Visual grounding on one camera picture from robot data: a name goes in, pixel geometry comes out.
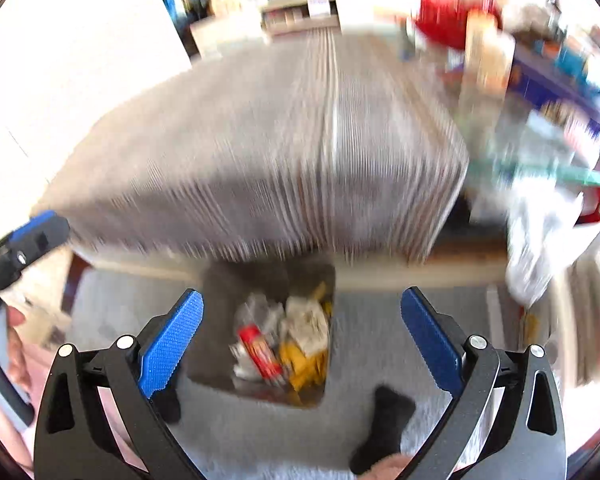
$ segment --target gray blanket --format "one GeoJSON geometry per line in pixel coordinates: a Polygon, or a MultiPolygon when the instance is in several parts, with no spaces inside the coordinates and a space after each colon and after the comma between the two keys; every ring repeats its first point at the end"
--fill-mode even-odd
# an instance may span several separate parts
{"type": "Polygon", "coordinates": [[[33,212],[95,249],[421,260],[468,164],[427,78],[325,31],[199,62],[101,118],[33,212]]]}

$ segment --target floor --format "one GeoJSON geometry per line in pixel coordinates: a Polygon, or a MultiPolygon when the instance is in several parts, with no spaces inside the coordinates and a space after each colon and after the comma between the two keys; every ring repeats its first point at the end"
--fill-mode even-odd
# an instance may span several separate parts
{"type": "MultiPolygon", "coordinates": [[[[187,282],[87,270],[76,295],[67,341],[80,350],[104,348],[123,333],[136,334],[149,318],[163,314],[187,282]]],[[[440,311],[454,316],[467,333],[492,337],[484,286],[426,289],[440,311]]],[[[182,420],[174,436],[210,479],[349,479],[347,460],[366,437],[372,391],[380,383],[417,404],[402,439],[415,452],[443,413],[449,395],[437,389],[398,312],[394,292],[337,292],[326,393],[311,410],[241,399],[193,383],[181,374],[182,420]]],[[[500,326],[515,327],[514,308],[503,309],[500,326]]],[[[508,348],[516,331],[501,330],[508,348]]],[[[212,356],[200,356],[212,359],[212,356]]],[[[477,456],[484,424],[465,450],[477,456]]]]}

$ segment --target red wrapper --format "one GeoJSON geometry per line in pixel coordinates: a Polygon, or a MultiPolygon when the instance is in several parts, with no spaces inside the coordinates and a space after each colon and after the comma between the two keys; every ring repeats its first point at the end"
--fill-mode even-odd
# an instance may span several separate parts
{"type": "Polygon", "coordinates": [[[265,381],[282,378],[282,366],[257,326],[254,324],[243,326],[238,330],[238,337],[265,381]]]}

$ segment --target blue gripper pad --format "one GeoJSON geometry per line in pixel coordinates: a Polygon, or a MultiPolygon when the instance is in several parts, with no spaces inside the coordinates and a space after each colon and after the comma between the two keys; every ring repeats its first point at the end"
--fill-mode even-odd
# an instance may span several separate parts
{"type": "Polygon", "coordinates": [[[436,321],[433,307],[416,287],[402,293],[400,313],[438,387],[454,398],[459,396],[462,361],[436,321]]]}
{"type": "Polygon", "coordinates": [[[138,386],[147,399],[169,382],[200,326],[203,310],[202,295],[191,290],[142,355],[138,386]]]}

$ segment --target hand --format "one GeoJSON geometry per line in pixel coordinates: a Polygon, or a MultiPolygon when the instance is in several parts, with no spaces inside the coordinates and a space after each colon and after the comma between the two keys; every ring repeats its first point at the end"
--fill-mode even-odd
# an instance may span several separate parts
{"type": "Polygon", "coordinates": [[[6,370],[6,374],[11,382],[29,392],[31,389],[31,377],[24,360],[22,341],[13,328],[24,322],[25,317],[23,313],[12,306],[7,307],[7,354],[9,355],[9,367],[6,370]]]}

